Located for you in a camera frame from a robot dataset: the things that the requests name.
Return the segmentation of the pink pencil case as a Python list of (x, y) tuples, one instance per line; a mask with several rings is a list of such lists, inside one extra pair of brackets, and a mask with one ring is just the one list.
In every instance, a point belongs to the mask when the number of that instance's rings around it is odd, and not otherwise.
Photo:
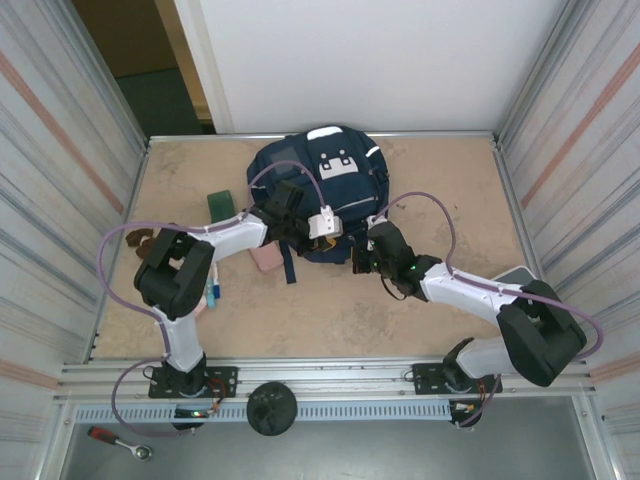
[(280, 267), (284, 260), (277, 242), (271, 242), (250, 250), (250, 255), (261, 272), (269, 272)]

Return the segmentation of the navy blue backpack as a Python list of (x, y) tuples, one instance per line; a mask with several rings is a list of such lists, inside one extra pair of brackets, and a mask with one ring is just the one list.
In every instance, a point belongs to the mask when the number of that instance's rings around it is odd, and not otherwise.
[(366, 219), (389, 201), (390, 178), (380, 147), (368, 135), (344, 125), (327, 125), (287, 135), (256, 153), (246, 170), (255, 203), (269, 199), (283, 181), (304, 191), (297, 215), (307, 219), (325, 200), (340, 218), (343, 234), (333, 245), (303, 258), (343, 265), (365, 242)]

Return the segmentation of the green pencil case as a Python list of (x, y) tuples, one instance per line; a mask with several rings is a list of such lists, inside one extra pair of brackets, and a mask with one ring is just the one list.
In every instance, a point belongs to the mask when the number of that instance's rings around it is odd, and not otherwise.
[(212, 223), (228, 220), (236, 215), (234, 201), (229, 190), (209, 194), (207, 204)]

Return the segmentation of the aluminium table edge bar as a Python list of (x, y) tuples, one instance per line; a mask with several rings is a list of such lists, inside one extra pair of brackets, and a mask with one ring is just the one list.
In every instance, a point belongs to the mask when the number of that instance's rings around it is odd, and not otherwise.
[[(486, 130), (429, 130), (429, 131), (394, 131), (394, 132), (367, 132), (373, 139), (390, 138), (479, 138), (492, 142), (495, 134)], [(152, 147), (161, 143), (173, 143), (184, 141), (240, 141), (240, 140), (279, 140), (287, 136), (277, 133), (258, 134), (215, 134), (215, 135), (166, 135), (151, 136), (148, 145)]]

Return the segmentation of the grey and white tray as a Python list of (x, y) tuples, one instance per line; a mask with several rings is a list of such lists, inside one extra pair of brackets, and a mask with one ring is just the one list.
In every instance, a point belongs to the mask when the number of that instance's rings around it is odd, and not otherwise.
[(524, 265), (513, 267), (493, 278), (495, 282), (509, 284), (509, 290), (520, 290), (522, 286), (527, 286), (533, 280), (536, 280), (536, 277)]

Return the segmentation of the black round knob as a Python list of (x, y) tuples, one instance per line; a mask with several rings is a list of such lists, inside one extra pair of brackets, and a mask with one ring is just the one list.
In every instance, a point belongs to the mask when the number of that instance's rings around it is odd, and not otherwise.
[(272, 437), (286, 432), (298, 412), (294, 393), (281, 382), (268, 382), (249, 396), (246, 414), (251, 428), (260, 435)]

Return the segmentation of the aluminium mounting rail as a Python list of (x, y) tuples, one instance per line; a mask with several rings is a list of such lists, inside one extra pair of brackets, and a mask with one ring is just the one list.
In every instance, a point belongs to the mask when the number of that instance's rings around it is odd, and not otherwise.
[[(248, 398), (263, 383), (278, 381), (303, 401), (408, 399), (415, 395), (408, 381), (417, 363), (438, 363), (434, 356), (325, 357), (325, 358), (211, 358), (211, 366), (238, 368), (234, 402)], [(66, 365), (54, 393), (57, 403), (106, 404), (119, 375), (135, 363), (133, 358), (93, 360)], [(593, 396), (595, 386), (584, 362), (570, 364), (549, 387), (538, 387), (523, 377), (502, 376), (498, 397)]]

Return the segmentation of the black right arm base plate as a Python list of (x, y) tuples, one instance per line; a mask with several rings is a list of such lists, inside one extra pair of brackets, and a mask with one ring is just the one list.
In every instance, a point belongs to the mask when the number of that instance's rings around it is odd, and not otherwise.
[(473, 395), (503, 391), (502, 382), (488, 375), (481, 379), (467, 376), (456, 366), (418, 363), (411, 367), (410, 382), (417, 395)]

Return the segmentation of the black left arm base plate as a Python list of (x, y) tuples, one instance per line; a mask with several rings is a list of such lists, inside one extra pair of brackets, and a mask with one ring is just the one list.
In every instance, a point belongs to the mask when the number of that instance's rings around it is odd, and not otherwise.
[(186, 373), (169, 367), (146, 367), (143, 376), (149, 381), (152, 399), (197, 399), (236, 396), (237, 367), (198, 367)]

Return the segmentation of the red handled ratchet wrench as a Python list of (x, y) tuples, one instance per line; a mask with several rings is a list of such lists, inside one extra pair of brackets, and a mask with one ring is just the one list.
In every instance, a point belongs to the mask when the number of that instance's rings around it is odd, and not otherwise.
[(140, 461), (148, 461), (153, 456), (153, 451), (145, 445), (134, 445), (122, 440), (118, 435), (102, 427), (91, 426), (87, 435), (90, 438), (101, 441), (109, 445), (115, 445), (128, 450), (136, 459)]

